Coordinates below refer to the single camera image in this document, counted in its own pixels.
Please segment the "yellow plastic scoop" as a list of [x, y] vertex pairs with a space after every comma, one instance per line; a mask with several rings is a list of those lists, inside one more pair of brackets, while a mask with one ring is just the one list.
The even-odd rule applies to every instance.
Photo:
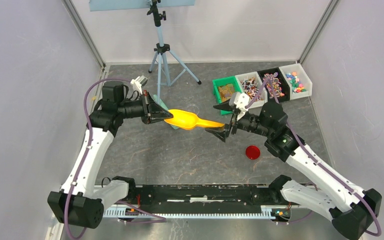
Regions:
[[224, 123], [199, 118], [195, 113], [181, 109], [169, 109], [168, 112], [172, 117], [164, 119], [164, 121], [184, 130], [192, 130], [196, 127], [220, 128], [225, 125]]

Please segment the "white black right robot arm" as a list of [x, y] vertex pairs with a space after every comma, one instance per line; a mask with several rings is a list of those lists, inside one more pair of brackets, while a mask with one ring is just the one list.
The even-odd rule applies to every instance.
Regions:
[[265, 103], [259, 114], [249, 113], [240, 103], [227, 100], [215, 105], [217, 110], [232, 112], [230, 121], [207, 131], [222, 141], [243, 130], [266, 137], [267, 150], [276, 158], [304, 174], [314, 188], [304, 186], [290, 177], [280, 175], [271, 184], [269, 199], [275, 204], [284, 201], [303, 206], [331, 222], [345, 238], [358, 240], [375, 225], [374, 236], [382, 229], [378, 220], [382, 195], [352, 183], [322, 160], [288, 126], [288, 115], [281, 104]]

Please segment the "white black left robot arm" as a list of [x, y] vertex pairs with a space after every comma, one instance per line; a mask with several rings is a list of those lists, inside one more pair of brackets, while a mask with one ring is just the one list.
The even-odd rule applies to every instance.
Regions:
[[172, 114], [143, 91], [127, 98], [123, 79], [103, 83], [102, 98], [92, 112], [86, 112], [86, 131], [77, 160], [59, 191], [49, 193], [47, 203], [62, 224], [95, 229], [105, 210], [118, 201], [136, 203], [138, 193], [133, 178], [115, 176], [99, 190], [95, 181], [103, 158], [125, 119], [140, 119], [145, 125], [172, 118]]

